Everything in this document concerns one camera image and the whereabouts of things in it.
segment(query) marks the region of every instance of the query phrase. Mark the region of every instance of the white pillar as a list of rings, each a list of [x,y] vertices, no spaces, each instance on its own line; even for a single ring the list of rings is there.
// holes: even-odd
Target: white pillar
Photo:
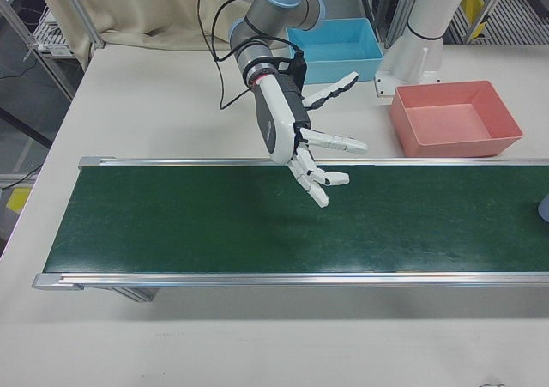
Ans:
[[[415,0],[404,34],[389,48],[376,73],[378,96],[396,87],[438,82],[442,36],[461,0]]]

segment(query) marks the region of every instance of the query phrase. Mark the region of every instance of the beige curtain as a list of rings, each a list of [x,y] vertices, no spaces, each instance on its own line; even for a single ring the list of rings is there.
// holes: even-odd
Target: beige curtain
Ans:
[[[68,0],[45,0],[84,68],[90,58],[90,39]],[[172,51],[202,50],[205,45],[196,19],[197,0],[80,0],[100,36],[107,43]],[[202,0],[201,15],[210,33],[217,0]],[[245,4],[229,5],[216,36],[226,39],[228,28],[244,16]],[[219,48],[227,48],[219,41]]]

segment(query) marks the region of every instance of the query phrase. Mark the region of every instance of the pink plastic bin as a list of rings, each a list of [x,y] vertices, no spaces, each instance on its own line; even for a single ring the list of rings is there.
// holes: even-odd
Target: pink plastic bin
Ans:
[[[488,81],[398,87],[390,116],[407,157],[487,157],[522,137]]]

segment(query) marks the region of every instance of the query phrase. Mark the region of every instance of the yellow label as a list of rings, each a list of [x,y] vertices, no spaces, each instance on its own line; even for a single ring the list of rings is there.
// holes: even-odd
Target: yellow label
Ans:
[[[30,193],[30,188],[15,188],[11,193],[11,197],[8,200],[8,205],[6,205],[6,208],[20,214],[23,207],[25,207],[25,203],[27,202]]]
[[[476,20],[483,7],[483,0],[462,0],[462,9],[469,23],[473,23],[474,20]],[[479,24],[477,29],[474,31],[473,38],[477,38],[482,33],[485,24],[485,22]]]

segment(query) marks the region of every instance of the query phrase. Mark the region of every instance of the green conveyor belt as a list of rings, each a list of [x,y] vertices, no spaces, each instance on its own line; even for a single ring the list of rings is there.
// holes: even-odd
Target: green conveyor belt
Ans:
[[[85,166],[44,272],[549,271],[547,166]]]

